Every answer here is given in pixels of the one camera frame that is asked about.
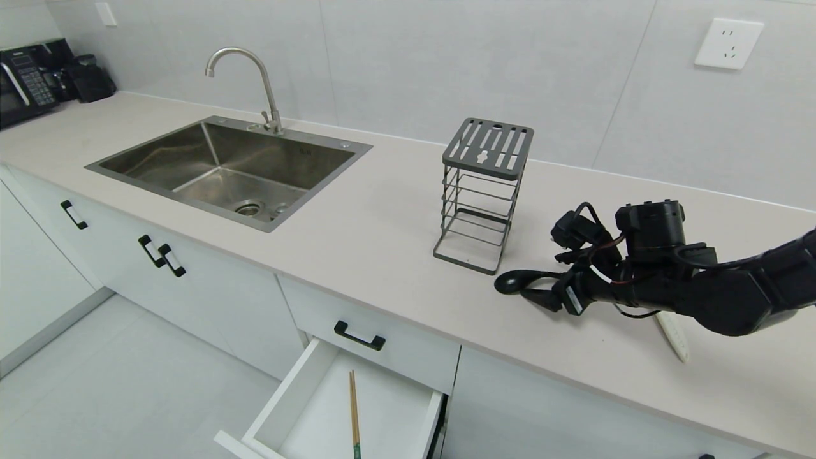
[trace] faucet handle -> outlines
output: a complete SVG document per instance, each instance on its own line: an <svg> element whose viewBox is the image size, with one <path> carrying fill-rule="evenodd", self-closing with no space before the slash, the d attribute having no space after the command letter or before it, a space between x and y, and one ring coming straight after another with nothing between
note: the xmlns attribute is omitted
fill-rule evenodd
<svg viewBox="0 0 816 459"><path fill-rule="evenodd" d="M262 111L262 112L260 113L260 115L261 115L262 117L264 117L264 121L266 121L266 124L264 124L264 127L265 127L265 128L266 128L266 130L268 131L269 129L271 129L271 128L272 128L272 122L270 122L270 121L269 121L269 114L268 114L268 113L266 113L266 110L264 110L264 111Z"/></svg>

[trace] white knife handle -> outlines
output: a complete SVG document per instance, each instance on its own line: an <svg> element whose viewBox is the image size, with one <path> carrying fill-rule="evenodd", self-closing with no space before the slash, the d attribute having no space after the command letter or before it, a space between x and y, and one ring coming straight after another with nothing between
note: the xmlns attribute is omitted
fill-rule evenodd
<svg viewBox="0 0 816 459"><path fill-rule="evenodd" d="M683 363L688 362L690 358L689 342L685 339L683 328L674 313L659 312L654 317L658 320L660 327L663 329L663 334L666 335L666 339L672 345L677 357Z"/></svg>

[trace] wooden chopstick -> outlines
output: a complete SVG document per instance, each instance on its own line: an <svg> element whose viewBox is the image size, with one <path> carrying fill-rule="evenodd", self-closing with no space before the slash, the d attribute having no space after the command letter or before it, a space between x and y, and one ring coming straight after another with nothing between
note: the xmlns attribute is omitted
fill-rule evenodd
<svg viewBox="0 0 816 459"><path fill-rule="evenodd" d="M348 374L348 388L352 398L352 441L354 444L354 459L360 457L360 423L357 418L357 383L354 380L354 370Z"/></svg>

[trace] cabinet handle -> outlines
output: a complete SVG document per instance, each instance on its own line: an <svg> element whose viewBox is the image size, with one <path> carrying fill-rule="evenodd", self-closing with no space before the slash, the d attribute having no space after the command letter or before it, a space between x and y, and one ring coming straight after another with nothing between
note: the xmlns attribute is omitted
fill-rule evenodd
<svg viewBox="0 0 816 459"><path fill-rule="evenodd" d="M73 204L68 200L65 199L62 203L60 203L62 210L68 214L68 218L79 228L80 230L84 230L88 227L88 224L82 218L79 218L77 214L77 210L73 208Z"/></svg>
<svg viewBox="0 0 816 459"><path fill-rule="evenodd" d="M158 248L158 252L162 254L162 258L167 262L167 267L170 268L170 271L173 271L173 274L175 274L177 278L180 278L181 276L187 274L187 270L179 264L179 261L176 260L175 255L170 253L171 250L173 249L171 249L167 244L163 244Z"/></svg>
<svg viewBox="0 0 816 459"><path fill-rule="evenodd" d="M153 262L153 266L161 268L162 266L165 265L166 261L164 261L164 257L161 256L161 254L159 256L153 256L156 249L153 248L153 241L150 239L150 236L145 234L144 236L139 238L139 245L141 245L142 248L144 249L144 253L148 254L148 258Z"/></svg>
<svg viewBox="0 0 816 459"><path fill-rule="evenodd" d="M380 335L374 336L374 339L371 340L371 342L368 342L363 341L356 336L349 335L348 333L346 333L346 330L348 330L348 324L343 322L342 320L338 320L337 324L335 325L335 333L337 333L338 335L342 336L343 338L347 338L351 341L354 341L356 343L362 344L363 346L371 348L373 350L380 351L383 349L383 345L385 344L385 338L383 338L382 336Z"/></svg>

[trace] light switch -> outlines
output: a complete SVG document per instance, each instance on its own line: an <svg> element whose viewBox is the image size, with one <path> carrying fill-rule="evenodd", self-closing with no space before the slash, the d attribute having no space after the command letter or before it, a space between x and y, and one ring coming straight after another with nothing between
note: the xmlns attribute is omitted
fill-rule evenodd
<svg viewBox="0 0 816 459"><path fill-rule="evenodd" d="M100 14L102 24L107 27L116 27L116 18L113 17L113 11L110 11L110 5L107 2L97 2L96 12Z"/></svg>
<svg viewBox="0 0 816 459"><path fill-rule="evenodd" d="M764 27L761 22L714 19L694 63L721 69L742 69Z"/></svg>

